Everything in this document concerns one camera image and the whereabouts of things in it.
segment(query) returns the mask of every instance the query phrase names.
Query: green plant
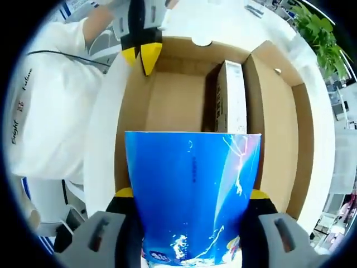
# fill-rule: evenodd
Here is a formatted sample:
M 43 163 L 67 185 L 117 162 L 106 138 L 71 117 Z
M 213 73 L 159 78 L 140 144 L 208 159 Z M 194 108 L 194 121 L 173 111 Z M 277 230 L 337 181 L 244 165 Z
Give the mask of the green plant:
M 320 19 L 312 14 L 302 3 L 296 1 L 298 6 L 292 6 L 291 12 L 295 14 L 294 23 L 297 31 L 311 46 L 317 55 L 317 62 L 324 70 L 324 77 L 329 77 L 337 72 L 342 78 L 346 74 L 341 51 L 350 57 L 336 44 L 336 38 L 332 33 L 333 27 L 327 18 Z

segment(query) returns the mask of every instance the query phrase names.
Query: black cable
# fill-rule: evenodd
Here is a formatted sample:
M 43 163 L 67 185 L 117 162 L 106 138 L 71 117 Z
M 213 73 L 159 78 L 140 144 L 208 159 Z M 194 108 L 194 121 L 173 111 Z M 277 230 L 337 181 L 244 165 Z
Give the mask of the black cable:
M 62 190 L 63 190 L 63 197 L 65 199 L 65 204 L 68 205 L 68 198 L 67 198 L 67 190 L 66 190 L 65 180 L 62 180 Z
M 328 233 L 325 233 L 325 232 L 323 232 L 323 231 L 320 231 L 319 229 L 315 229 L 315 228 L 314 228 L 314 230 L 315 230 L 316 232 L 322 233 L 322 234 L 325 235 L 325 236 L 328 236 L 328 235 L 329 235 Z
M 89 59 L 86 59 L 86 58 L 82 58 L 80 56 L 75 56 L 75 55 L 72 55 L 72 54 L 67 54 L 67 53 L 63 53 L 63 52 L 59 52 L 59 51 L 53 51 L 53 50 L 36 50 L 36 51 L 32 51 L 32 52 L 27 53 L 26 56 L 30 56 L 32 54 L 38 54 L 38 53 L 59 54 L 59 55 L 67 56 L 67 57 L 72 57 L 72 58 L 75 58 L 75 59 L 85 60 L 85 61 L 88 61 L 90 63 L 96 63 L 96 64 L 104 65 L 106 67 L 110 67 L 110 65 L 108 65 L 108 64 L 100 63 L 100 62 L 95 61 L 95 60 L 89 60 Z

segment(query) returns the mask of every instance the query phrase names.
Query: white table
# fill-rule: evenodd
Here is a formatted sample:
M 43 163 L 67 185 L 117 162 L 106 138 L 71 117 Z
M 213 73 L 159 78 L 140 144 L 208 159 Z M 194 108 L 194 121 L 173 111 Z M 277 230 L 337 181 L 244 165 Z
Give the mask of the white table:
M 262 19 L 256 18 L 244 9 L 243 1 L 181 0 L 172 11 L 163 35 L 192 37 L 199 42 L 214 40 L 252 51 L 265 40 L 271 40 L 281 50 L 286 50 L 295 32 L 270 10 L 266 10 Z M 128 64 L 118 55 L 107 73 L 93 110 L 84 159 L 84 193 L 89 216 L 105 210 L 114 195 L 115 135 L 129 71 Z M 311 182 L 298 223 L 311 233 L 330 188 L 335 133 L 329 96 L 317 65 L 305 67 L 300 74 L 311 102 L 315 150 Z

